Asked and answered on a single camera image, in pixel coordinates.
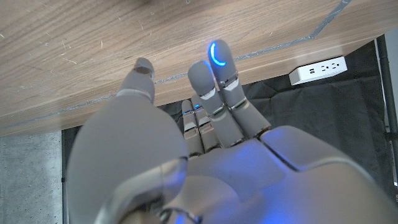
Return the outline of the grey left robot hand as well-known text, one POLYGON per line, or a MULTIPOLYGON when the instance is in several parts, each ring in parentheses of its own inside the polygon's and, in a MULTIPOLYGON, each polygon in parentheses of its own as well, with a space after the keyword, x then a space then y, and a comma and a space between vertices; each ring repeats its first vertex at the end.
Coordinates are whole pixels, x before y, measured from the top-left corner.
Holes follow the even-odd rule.
POLYGON ((247 100, 218 39, 188 71, 185 130, 154 105, 140 57, 80 129, 66 174, 73 223, 396 223, 397 206, 354 160, 247 100))

